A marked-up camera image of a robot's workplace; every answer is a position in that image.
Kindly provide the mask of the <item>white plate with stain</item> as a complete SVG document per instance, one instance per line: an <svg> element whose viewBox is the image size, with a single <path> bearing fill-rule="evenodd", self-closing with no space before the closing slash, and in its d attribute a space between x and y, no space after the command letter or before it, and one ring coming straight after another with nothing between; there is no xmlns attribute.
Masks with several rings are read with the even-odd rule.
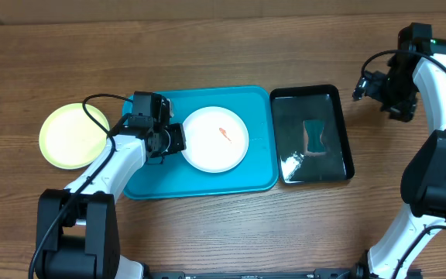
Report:
<svg viewBox="0 0 446 279"><path fill-rule="evenodd" d="M192 112L183 123L185 160L200 171L222 173L242 162L249 148L249 132L233 111L209 106Z"/></svg>

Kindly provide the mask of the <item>green scrub sponge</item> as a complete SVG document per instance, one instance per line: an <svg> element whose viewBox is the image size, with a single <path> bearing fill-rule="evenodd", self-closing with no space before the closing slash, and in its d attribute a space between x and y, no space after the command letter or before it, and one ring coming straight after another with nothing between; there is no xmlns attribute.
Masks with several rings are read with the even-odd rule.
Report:
<svg viewBox="0 0 446 279"><path fill-rule="evenodd" d="M322 142L324 123L321 120L304 120L304 155L309 157L322 156L326 149Z"/></svg>

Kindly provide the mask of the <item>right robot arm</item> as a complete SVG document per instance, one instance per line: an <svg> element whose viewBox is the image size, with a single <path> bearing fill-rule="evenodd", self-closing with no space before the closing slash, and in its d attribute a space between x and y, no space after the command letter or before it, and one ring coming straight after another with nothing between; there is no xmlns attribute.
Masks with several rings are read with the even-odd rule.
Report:
<svg viewBox="0 0 446 279"><path fill-rule="evenodd" d="M420 96L430 135L403 172L402 208L351 278L419 278L410 266L446 230L446 40L399 35L389 54L389 72L363 70L352 97L373 98L390 118L409 122Z"/></svg>

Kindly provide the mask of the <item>yellow-green plate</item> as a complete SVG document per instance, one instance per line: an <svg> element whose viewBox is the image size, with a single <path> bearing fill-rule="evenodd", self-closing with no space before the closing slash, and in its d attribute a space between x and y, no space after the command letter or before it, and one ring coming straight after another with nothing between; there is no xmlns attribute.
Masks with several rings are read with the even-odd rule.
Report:
<svg viewBox="0 0 446 279"><path fill-rule="evenodd" d="M106 146L109 123L92 105L64 105L51 113L39 132L39 148L53 166L75 170L94 161Z"/></svg>

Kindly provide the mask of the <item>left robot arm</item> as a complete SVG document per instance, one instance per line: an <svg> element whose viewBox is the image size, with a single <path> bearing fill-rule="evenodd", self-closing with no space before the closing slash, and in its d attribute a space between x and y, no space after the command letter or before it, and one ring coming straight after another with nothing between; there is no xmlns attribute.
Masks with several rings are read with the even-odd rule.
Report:
<svg viewBox="0 0 446 279"><path fill-rule="evenodd" d="M39 197L34 278L142 278L145 267L121 254L115 203L150 158L184 150L179 123L145 123L124 115L108 133L101 155L63 190Z"/></svg>

